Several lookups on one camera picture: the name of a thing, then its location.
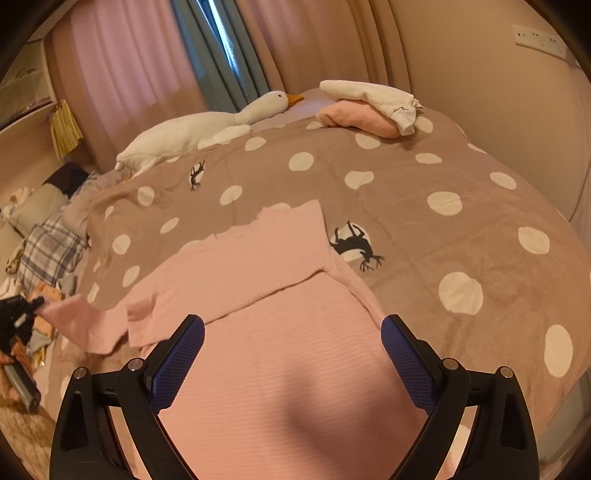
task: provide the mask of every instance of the black metal bracket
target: black metal bracket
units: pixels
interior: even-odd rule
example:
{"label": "black metal bracket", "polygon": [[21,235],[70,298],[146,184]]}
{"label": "black metal bracket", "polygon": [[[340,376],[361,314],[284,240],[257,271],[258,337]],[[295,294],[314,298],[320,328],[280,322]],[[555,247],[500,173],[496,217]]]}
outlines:
{"label": "black metal bracket", "polygon": [[[170,340],[146,360],[120,371],[92,375],[80,367],[68,385],[50,461],[50,480],[131,480],[109,407],[120,407],[152,480],[197,480],[157,414],[176,396],[204,341],[201,318],[189,315]],[[440,359],[397,315],[382,323],[382,342],[409,395],[428,419],[391,480],[432,480],[441,469],[462,414],[478,406],[476,420],[453,479],[538,480],[534,432],[513,371],[488,374]]]}

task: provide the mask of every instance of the yellow tassel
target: yellow tassel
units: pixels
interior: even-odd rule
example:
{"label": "yellow tassel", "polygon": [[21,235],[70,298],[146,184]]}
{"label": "yellow tassel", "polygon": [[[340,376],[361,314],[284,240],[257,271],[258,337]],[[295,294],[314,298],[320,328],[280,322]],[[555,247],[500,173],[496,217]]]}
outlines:
{"label": "yellow tassel", "polygon": [[70,106],[65,100],[50,118],[51,137],[57,148],[60,159],[74,150],[84,138]]}

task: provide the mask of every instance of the brown duvet cover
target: brown duvet cover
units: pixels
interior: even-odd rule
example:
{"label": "brown duvet cover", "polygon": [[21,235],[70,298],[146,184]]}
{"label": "brown duvet cover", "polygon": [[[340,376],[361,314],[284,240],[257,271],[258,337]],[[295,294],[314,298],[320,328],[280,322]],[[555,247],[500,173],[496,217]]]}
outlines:
{"label": "brown duvet cover", "polygon": [[[186,243],[246,225],[263,207],[318,199],[328,241],[384,309],[440,357],[514,369],[540,435],[591,363],[590,258],[558,211],[453,121],[425,109],[417,126],[391,141],[304,119],[102,192],[80,292],[108,309]],[[49,413],[75,367],[116,369],[133,355],[125,344],[99,357],[58,340]]]}

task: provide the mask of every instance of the white polka dot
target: white polka dot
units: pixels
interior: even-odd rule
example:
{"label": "white polka dot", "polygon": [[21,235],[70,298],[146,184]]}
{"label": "white polka dot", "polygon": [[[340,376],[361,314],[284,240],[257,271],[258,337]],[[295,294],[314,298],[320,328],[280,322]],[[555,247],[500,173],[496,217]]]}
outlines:
{"label": "white polka dot", "polygon": [[345,175],[345,185],[350,189],[357,190],[361,185],[371,183],[374,180],[372,171],[350,171]]}
{"label": "white polka dot", "polygon": [[160,229],[160,233],[168,233],[174,227],[178,225],[178,217],[171,218],[168,222],[166,222],[162,228]]}
{"label": "white polka dot", "polygon": [[[366,238],[367,241],[369,242],[369,244],[371,245],[371,238],[369,237],[369,234],[367,233],[367,231],[363,227],[357,225],[356,223],[351,223],[351,227],[353,228],[355,235],[359,235],[359,233],[360,233],[359,231],[363,232],[363,237]],[[341,227],[338,230],[338,234],[339,234],[339,240],[345,240],[345,239],[349,238],[352,235],[349,225],[345,224],[345,226]],[[336,243],[336,237],[335,237],[334,233],[330,237],[330,243],[332,243],[332,244]],[[361,250],[359,248],[356,248],[353,250],[347,250],[346,252],[341,253],[340,256],[346,262],[352,262],[353,260],[357,260],[358,258],[363,258],[363,254],[361,253]]]}
{"label": "white polka dot", "polygon": [[322,124],[314,120],[313,122],[310,122],[308,125],[306,125],[306,128],[308,130],[316,130],[317,128],[322,128]]}
{"label": "white polka dot", "polygon": [[519,243],[529,253],[542,255],[550,251],[550,239],[541,230],[532,226],[519,227]]}
{"label": "white polka dot", "polygon": [[426,134],[430,134],[433,131],[433,122],[423,116],[418,117],[414,121],[414,126]]}
{"label": "white polka dot", "polygon": [[263,137],[252,137],[244,145],[244,150],[251,152],[257,148],[261,148],[267,141]]}
{"label": "white polka dot", "polygon": [[138,202],[145,207],[149,207],[154,201],[154,195],[154,189],[150,187],[140,187],[138,189]]}
{"label": "white polka dot", "polygon": [[468,143],[468,148],[471,148],[475,152],[480,152],[480,153],[484,153],[484,154],[488,155],[488,153],[486,153],[483,149],[478,148],[476,145],[472,145],[471,143]]}
{"label": "white polka dot", "polygon": [[546,332],[544,362],[553,377],[561,378],[569,371],[573,361],[573,341],[566,328],[552,325]]}
{"label": "white polka dot", "polygon": [[314,157],[308,152],[296,153],[290,158],[291,171],[306,171],[314,163]]}
{"label": "white polka dot", "polygon": [[220,204],[221,205],[230,205],[232,202],[235,202],[240,198],[242,195],[242,187],[240,185],[232,185],[228,187],[222,196],[220,197]]}
{"label": "white polka dot", "polygon": [[497,185],[500,185],[501,187],[504,187],[508,190],[515,190],[517,188],[517,182],[513,179],[513,177],[500,171],[494,171],[491,173],[491,180]]}
{"label": "white polka dot", "polygon": [[123,276],[123,287],[129,287],[139,276],[139,265],[131,267]]}
{"label": "white polka dot", "polygon": [[200,243],[201,243],[201,240],[191,240],[190,242],[187,242],[186,244],[184,244],[181,247],[181,250],[184,250],[185,248],[190,248],[193,245],[197,245],[197,244],[200,244]]}
{"label": "white polka dot", "polygon": [[439,299],[452,313],[475,315],[482,307],[482,287],[464,272],[448,273],[439,282]]}
{"label": "white polka dot", "polygon": [[424,163],[426,165],[441,163],[441,157],[438,157],[435,153],[417,153],[414,158],[419,163]]}
{"label": "white polka dot", "polygon": [[61,379],[60,397],[62,400],[64,399],[64,396],[66,395],[66,390],[68,389],[69,383],[70,383],[70,377],[64,377]]}
{"label": "white polka dot", "polygon": [[427,203],[440,215],[456,215],[462,210],[462,201],[457,193],[435,192],[429,195]]}
{"label": "white polka dot", "polygon": [[129,238],[129,235],[119,235],[115,240],[113,240],[113,252],[115,252],[117,255],[124,255],[130,245],[131,238]]}
{"label": "white polka dot", "polygon": [[468,444],[468,438],[470,438],[470,429],[460,423],[457,428],[456,436],[453,439],[452,446],[449,449],[449,458],[452,462],[454,469],[460,464],[466,445]]}
{"label": "white polka dot", "polygon": [[364,148],[366,150],[378,148],[382,144],[378,137],[370,134],[357,133],[355,134],[355,141],[361,148]]}
{"label": "white polka dot", "polygon": [[86,300],[88,300],[88,303],[92,303],[96,300],[96,296],[98,295],[99,290],[100,287],[98,283],[93,283],[92,287],[90,288],[90,291],[88,292],[88,295],[86,296]]}

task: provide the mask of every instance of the white towel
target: white towel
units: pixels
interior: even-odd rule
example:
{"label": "white towel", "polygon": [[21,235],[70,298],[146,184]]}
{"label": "white towel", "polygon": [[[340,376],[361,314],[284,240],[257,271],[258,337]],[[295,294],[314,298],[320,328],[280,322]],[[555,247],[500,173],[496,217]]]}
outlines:
{"label": "white towel", "polygon": [[348,80],[324,80],[320,90],[335,102],[339,100],[362,100],[398,125],[401,135],[414,133],[417,108],[423,106],[410,93],[386,85],[350,82]]}

